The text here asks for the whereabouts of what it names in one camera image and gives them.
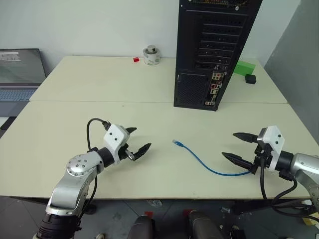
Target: floor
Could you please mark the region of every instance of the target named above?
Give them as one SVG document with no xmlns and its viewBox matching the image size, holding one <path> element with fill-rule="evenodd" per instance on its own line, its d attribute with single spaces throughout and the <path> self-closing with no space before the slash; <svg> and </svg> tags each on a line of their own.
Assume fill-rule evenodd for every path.
<svg viewBox="0 0 319 239">
<path fill-rule="evenodd" d="M 240 216 L 221 211 L 230 207 L 232 201 L 212 200 L 162 200 L 162 205 L 152 207 L 145 200 L 94 201 L 98 211 L 94 215 L 84 215 L 81 231 L 76 239 L 92 239 L 98 233 L 107 234 L 109 239 L 126 239 L 135 219 L 145 211 L 154 213 L 158 238 L 168 238 L 174 233 L 182 233 L 184 220 L 182 212 L 197 209 L 208 214 L 221 231 L 237 225 L 244 229 L 247 239 L 315 239 L 319 233 L 314 226 L 306 226 L 302 220 L 289 218 L 271 209 L 259 210 Z M 0 238 L 31 239 L 36 234 L 44 214 L 45 205 L 0 197 Z"/>
</svg>

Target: gray wall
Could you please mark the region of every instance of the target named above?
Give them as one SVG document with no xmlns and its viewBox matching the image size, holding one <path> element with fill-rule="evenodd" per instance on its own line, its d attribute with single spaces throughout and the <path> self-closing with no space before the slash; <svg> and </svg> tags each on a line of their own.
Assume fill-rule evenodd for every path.
<svg viewBox="0 0 319 239">
<path fill-rule="evenodd" d="M 318 0 L 301 1 L 265 69 L 319 143 Z"/>
</svg>

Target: computer tower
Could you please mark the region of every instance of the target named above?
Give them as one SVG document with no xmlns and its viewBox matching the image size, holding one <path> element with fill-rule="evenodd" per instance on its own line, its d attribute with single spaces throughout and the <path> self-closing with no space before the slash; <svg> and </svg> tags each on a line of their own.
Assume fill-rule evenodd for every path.
<svg viewBox="0 0 319 239">
<path fill-rule="evenodd" d="M 262 0 L 180 0 L 174 106 L 216 111 Z"/>
</svg>

